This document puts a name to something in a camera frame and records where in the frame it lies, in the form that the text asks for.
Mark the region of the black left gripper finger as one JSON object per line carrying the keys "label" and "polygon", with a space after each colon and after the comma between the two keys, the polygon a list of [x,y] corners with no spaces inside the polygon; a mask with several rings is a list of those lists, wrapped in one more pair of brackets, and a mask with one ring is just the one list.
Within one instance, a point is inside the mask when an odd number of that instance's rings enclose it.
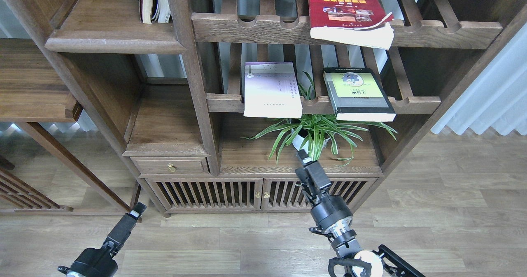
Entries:
{"label": "black left gripper finger", "polygon": [[105,240],[105,248],[109,249],[110,253],[118,253],[120,251],[124,242],[130,236],[132,229],[137,224],[138,219],[146,209],[147,206],[139,202],[130,213],[122,216]]}

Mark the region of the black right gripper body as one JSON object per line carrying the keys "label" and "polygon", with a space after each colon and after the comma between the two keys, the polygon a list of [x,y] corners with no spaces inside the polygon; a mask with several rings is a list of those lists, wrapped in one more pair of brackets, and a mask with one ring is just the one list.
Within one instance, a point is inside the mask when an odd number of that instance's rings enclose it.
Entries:
{"label": "black right gripper body", "polygon": [[314,234],[345,234],[351,231],[353,215],[343,198],[339,195],[322,193],[311,196],[311,216],[316,226],[309,228]]}

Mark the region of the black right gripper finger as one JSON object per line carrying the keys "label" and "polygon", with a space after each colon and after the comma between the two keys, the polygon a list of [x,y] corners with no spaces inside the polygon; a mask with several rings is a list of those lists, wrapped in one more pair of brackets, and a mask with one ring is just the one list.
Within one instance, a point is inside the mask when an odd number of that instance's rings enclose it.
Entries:
{"label": "black right gripper finger", "polygon": [[295,173],[301,182],[303,194],[309,204],[317,205],[319,203],[319,189],[316,187],[310,174],[304,168],[295,169]]}
{"label": "black right gripper finger", "polygon": [[297,158],[301,162],[302,166],[310,174],[314,180],[316,187],[319,189],[319,195],[327,192],[327,189],[331,186],[331,181],[327,177],[323,168],[318,161],[313,161],[305,150],[297,151]]}

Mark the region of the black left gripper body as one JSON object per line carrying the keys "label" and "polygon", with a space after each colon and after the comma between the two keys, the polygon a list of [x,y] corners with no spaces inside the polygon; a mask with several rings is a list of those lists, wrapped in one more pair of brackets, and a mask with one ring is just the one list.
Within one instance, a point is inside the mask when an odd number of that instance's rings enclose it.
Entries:
{"label": "black left gripper body", "polygon": [[70,268],[59,266],[58,271],[68,277],[112,277],[117,271],[117,262],[113,257],[118,252],[109,247],[86,248]]}

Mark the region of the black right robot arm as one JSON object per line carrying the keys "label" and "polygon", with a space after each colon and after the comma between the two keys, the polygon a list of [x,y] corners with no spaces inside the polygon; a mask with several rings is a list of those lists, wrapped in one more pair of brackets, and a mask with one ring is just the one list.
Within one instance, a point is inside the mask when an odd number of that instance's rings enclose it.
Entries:
{"label": "black right robot arm", "polygon": [[351,228],[353,214],[339,195],[331,195],[331,181],[318,161],[313,161],[304,150],[297,152],[302,163],[295,170],[301,181],[303,194],[311,204],[310,214],[316,226],[310,232],[328,238],[337,257],[328,262],[328,273],[334,277],[334,268],[341,265],[345,277],[381,277],[387,272],[392,277],[422,277],[416,268],[385,245],[378,251],[362,249]]}

